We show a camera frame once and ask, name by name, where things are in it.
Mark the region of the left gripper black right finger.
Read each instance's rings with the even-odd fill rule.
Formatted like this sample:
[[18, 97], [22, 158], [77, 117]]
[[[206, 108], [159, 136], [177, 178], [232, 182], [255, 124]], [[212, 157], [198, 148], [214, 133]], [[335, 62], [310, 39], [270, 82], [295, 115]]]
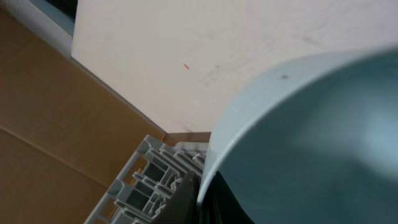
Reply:
[[201, 205], [199, 223], [254, 224], [240, 206], [220, 172], [212, 179]]

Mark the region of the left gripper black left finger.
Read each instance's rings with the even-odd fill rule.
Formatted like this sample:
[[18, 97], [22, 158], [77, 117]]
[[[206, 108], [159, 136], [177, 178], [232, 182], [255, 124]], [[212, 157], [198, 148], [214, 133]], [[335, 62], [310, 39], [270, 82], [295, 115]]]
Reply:
[[194, 172], [187, 172], [170, 201], [152, 224], [197, 224], [197, 197], [200, 178]]

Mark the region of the light blue bowl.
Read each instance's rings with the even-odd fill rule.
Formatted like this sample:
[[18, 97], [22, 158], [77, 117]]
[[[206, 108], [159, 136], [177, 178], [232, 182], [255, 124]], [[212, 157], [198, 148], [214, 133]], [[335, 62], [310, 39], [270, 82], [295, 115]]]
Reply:
[[254, 223], [396, 223], [397, 48], [267, 70], [212, 131], [200, 207], [217, 172]]

